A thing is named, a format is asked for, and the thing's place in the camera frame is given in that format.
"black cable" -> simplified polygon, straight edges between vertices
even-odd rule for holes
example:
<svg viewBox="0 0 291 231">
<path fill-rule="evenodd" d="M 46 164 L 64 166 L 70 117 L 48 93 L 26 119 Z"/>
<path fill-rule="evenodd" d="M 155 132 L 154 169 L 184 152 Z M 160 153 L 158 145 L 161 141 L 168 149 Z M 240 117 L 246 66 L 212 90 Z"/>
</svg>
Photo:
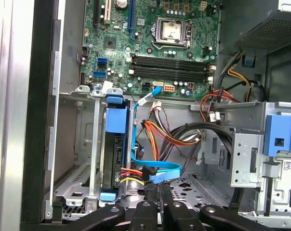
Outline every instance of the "black cable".
<svg viewBox="0 0 291 231">
<path fill-rule="evenodd" d="M 191 148 L 191 150 L 189 151 L 189 154 L 187 156 L 187 159 L 182 167 L 182 173 L 180 175 L 180 177 L 183 175 L 183 173 L 185 172 L 185 170 L 187 169 L 187 166 L 190 162 L 190 159 L 192 158 L 193 154 L 195 153 L 197 147 L 198 147 L 199 143 L 194 144 L 194 146 Z"/>
</svg>

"blue pcie slot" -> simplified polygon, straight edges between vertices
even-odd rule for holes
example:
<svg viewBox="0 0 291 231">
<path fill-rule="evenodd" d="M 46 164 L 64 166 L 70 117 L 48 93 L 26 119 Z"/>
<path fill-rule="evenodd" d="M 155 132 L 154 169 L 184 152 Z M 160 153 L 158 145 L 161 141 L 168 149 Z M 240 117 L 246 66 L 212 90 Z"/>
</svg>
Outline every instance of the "blue pcie slot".
<svg viewBox="0 0 291 231">
<path fill-rule="evenodd" d="M 94 71 L 93 76 L 95 78 L 105 78 L 106 77 L 106 72 L 104 71 Z"/>
<path fill-rule="evenodd" d="M 131 0 L 129 14 L 128 14 L 128 31 L 131 35 L 131 39 L 135 41 L 133 35 L 133 28 L 134 28 L 134 11 L 135 11 L 135 0 Z"/>
<path fill-rule="evenodd" d="M 98 64 L 107 64 L 108 59 L 107 58 L 97 58 L 97 63 Z"/>
</svg>

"screw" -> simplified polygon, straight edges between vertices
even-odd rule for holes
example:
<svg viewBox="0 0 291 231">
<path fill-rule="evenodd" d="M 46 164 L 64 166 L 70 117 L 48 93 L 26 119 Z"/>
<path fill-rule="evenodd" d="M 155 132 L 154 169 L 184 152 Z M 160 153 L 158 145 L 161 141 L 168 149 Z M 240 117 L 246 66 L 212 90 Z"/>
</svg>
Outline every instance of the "screw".
<svg viewBox="0 0 291 231">
<path fill-rule="evenodd" d="M 215 212 L 215 209 L 211 208 L 211 207 L 207 207 L 206 210 L 209 212 L 209 213 L 214 213 Z"/>
<path fill-rule="evenodd" d="M 175 207 L 177 207 L 177 208 L 178 208 L 178 207 L 180 207 L 180 206 L 181 206 L 181 203 L 179 203 L 179 202 L 174 202 L 174 203 L 173 203 L 173 206 L 175 206 Z"/>
<path fill-rule="evenodd" d="M 117 207 L 113 207 L 113 208 L 111 209 L 111 212 L 113 212 L 113 213 L 119 212 L 119 209 L 118 209 Z"/>
</svg>

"motherboard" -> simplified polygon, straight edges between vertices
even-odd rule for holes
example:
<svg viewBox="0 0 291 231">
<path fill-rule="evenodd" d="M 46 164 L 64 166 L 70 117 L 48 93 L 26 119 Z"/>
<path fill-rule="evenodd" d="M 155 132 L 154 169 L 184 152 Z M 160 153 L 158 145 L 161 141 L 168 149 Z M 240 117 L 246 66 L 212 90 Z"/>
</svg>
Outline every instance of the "motherboard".
<svg viewBox="0 0 291 231">
<path fill-rule="evenodd" d="M 218 0 L 86 0 L 81 84 L 201 99 L 215 70 Z"/>
</svg>

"cpu socket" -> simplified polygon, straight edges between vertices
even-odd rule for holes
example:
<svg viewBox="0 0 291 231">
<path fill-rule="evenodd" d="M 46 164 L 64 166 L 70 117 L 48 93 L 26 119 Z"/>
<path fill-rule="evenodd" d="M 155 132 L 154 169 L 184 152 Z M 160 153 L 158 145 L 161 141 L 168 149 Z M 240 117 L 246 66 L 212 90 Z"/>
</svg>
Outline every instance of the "cpu socket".
<svg viewBox="0 0 291 231">
<path fill-rule="evenodd" d="M 157 49 L 163 47 L 189 48 L 191 43 L 191 20 L 178 20 L 170 18 L 158 18 L 151 28 L 153 46 Z"/>
</svg>

